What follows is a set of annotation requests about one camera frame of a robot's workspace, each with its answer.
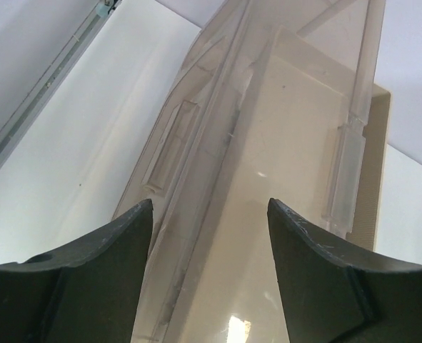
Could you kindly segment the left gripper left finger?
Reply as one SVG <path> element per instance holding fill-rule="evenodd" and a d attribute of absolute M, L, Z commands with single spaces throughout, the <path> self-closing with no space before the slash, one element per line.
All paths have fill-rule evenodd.
<path fill-rule="evenodd" d="M 0 264 L 0 342 L 130 342 L 152 231 L 145 199 L 68 244 Z"/>

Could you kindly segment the beige plastic tool box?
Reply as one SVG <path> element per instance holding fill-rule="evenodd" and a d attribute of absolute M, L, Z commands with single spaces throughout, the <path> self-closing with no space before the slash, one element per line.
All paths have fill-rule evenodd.
<path fill-rule="evenodd" d="M 116 213 L 154 232 L 133 342 L 287 342 L 268 202 L 340 237 L 381 186 L 384 1 L 224 1 L 195 38 Z"/>

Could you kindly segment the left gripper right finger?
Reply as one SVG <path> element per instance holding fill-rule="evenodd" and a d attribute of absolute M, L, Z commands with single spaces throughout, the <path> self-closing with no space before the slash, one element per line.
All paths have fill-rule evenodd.
<path fill-rule="evenodd" d="M 267 218 L 291 342 L 422 342 L 422 265 L 347 242 L 277 199 Z"/>

